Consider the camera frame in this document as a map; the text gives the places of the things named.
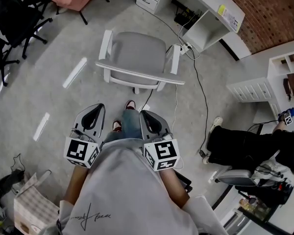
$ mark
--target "shirt sleeve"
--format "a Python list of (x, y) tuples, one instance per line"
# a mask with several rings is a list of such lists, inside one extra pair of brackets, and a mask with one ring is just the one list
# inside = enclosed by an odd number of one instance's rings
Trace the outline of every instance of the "shirt sleeve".
[(59, 235), (67, 225), (74, 205), (62, 200), (60, 201), (60, 212), (56, 224), (43, 228), (38, 235)]
[(228, 235), (204, 196), (191, 197), (182, 210), (191, 216), (198, 233)]

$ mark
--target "gray office chair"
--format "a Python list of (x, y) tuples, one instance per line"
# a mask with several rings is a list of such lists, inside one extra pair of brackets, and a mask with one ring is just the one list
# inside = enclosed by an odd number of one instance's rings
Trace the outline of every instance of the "gray office chair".
[[(180, 46), (173, 45), (166, 52), (166, 44), (155, 37), (122, 32), (113, 37), (111, 30), (103, 36), (99, 60), (96, 65), (104, 68), (104, 80), (134, 88), (163, 89), (166, 83), (183, 85), (177, 76)], [(171, 63), (170, 73), (165, 67)]]

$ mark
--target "white desk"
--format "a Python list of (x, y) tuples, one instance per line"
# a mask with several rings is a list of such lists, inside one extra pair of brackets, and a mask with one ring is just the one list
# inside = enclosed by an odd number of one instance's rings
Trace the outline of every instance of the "white desk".
[[(157, 14), (162, 8), (171, 3), (172, 0), (137, 0), (136, 3), (143, 9), (152, 14)], [(246, 48), (240, 37), (234, 32), (228, 22), (218, 14), (221, 5), (231, 13), (232, 16), (242, 24), (245, 13), (232, 0), (197, 0), (206, 7), (203, 15), (198, 21), (183, 35), (185, 42), (191, 43), (199, 52), (207, 49), (221, 38), (227, 36), (229, 43), (236, 40), (236, 45), (239, 43), (238, 50)]]

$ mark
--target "jeans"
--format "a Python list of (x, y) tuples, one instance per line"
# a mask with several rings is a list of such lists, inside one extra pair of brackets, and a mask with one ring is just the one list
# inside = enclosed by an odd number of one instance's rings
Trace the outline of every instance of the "jeans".
[(139, 112), (136, 110), (124, 110), (122, 114), (122, 131), (110, 132), (104, 143), (120, 139), (143, 139), (141, 132), (141, 123), (139, 121)]

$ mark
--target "gray chair seat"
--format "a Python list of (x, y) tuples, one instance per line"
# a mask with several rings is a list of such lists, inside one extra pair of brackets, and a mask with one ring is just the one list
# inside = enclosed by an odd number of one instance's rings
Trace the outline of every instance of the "gray chair seat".
[[(110, 60), (133, 71), (163, 73), (166, 62), (166, 44), (148, 35), (122, 32), (113, 38)], [(134, 84), (157, 85), (158, 81), (111, 71), (111, 77)]]

